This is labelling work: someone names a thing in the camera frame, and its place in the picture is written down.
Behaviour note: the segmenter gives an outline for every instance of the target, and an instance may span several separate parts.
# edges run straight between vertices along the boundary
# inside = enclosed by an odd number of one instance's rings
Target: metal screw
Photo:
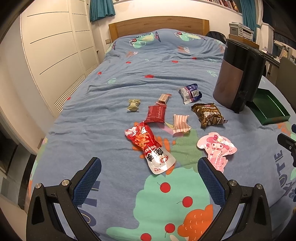
[[[41,185],[42,185],[41,183],[37,183],[37,184],[35,185],[35,187],[36,187],[36,188],[40,188]]]
[[[69,180],[66,179],[66,180],[63,180],[62,181],[62,185],[63,186],[67,186],[68,184],[69,184]]]
[[[236,186],[236,185],[237,185],[237,182],[236,182],[235,180],[230,180],[230,181],[229,181],[229,184],[230,184],[231,186]]]
[[[261,184],[257,184],[256,187],[260,190],[263,188],[263,186]]]

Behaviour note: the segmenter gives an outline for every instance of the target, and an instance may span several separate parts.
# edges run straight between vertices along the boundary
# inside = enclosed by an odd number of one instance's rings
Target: pink striped wrapper
[[[174,115],[173,133],[187,132],[191,129],[187,122],[189,115]]]

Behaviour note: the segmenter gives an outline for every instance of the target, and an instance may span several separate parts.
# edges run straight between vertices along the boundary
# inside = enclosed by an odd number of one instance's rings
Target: red chip bag
[[[148,114],[144,122],[164,122],[166,105],[149,106]]]
[[[168,170],[176,159],[155,140],[150,127],[141,122],[140,124],[127,129],[124,134],[133,144],[141,147],[144,152],[148,166],[154,174],[161,174]]]

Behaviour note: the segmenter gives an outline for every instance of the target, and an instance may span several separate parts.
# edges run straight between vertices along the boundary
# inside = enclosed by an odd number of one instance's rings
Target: brown wrapped snack
[[[171,96],[171,94],[161,94],[157,102],[160,104],[166,104]]]
[[[201,122],[201,128],[206,126],[225,124],[227,120],[221,115],[219,109],[214,103],[208,104],[194,104],[191,110],[197,115]]]
[[[141,103],[140,99],[133,99],[133,100],[128,100],[130,105],[128,106],[128,110],[130,111],[137,111],[139,109],[138,105]]]

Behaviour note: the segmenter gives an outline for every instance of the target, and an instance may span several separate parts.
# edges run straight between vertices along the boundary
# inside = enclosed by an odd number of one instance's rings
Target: wooden headboard
[[[112,42],[119,37],[152,32],[161,28],[177,29],[192,34],[206,35],[210,30],[208,20],[178,16],[134,18],[109,24]]]

